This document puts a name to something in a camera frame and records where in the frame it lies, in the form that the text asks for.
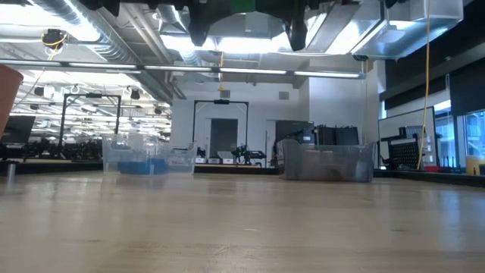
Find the door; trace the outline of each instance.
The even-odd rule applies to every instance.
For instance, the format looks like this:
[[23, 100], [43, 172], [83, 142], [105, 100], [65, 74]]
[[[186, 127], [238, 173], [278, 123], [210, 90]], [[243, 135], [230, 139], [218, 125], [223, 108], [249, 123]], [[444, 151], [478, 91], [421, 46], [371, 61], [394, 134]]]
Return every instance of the door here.
[[217, 155], [217, 152], [232, 152], [236, 147], [237, 119], [213, 118], [211, 121], [211, 145], [209, 155]]

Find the transparent storage container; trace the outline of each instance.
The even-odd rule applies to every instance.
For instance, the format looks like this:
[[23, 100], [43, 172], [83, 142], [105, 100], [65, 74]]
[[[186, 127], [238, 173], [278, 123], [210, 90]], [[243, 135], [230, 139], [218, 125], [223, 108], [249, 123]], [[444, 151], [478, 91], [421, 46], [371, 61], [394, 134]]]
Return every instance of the transparent storage container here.
[[141, 134], [104, 135], [103, 170], [105, 173], [162, 175], [193, 174], [197, 146], [173, 146], [157, 137]]
[[366, 146], [316, 146], [296, 140], [277, 144], [280, 177], [286, 180], [371, 182], [375, 143]]

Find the doorway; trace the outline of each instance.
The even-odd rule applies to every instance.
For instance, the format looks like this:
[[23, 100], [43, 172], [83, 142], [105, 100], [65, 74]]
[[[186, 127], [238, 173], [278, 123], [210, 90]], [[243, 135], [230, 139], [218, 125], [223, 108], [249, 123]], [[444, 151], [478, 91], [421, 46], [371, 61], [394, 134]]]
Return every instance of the doorway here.
[[210, 156], [232, 152], [237, 147], [237, 119], [213, 118], [211, 121]]

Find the wooden table surface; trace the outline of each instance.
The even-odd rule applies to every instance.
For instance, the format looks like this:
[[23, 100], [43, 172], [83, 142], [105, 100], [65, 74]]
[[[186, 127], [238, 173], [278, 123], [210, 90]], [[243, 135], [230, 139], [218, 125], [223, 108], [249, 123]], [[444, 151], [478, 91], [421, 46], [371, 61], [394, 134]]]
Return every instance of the wooden table surface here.
[[485, 190], [409, 180], [17, 176], [0, 272], [484, 272]]

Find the computer monitor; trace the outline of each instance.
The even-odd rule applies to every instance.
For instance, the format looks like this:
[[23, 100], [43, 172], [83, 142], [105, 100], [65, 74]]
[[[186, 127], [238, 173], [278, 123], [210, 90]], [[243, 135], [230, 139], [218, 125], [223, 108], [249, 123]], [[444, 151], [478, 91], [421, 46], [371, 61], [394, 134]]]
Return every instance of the computer monitor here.
[[2, 143], [28, 143], [36, 117], [10, 116], [3, 132]]

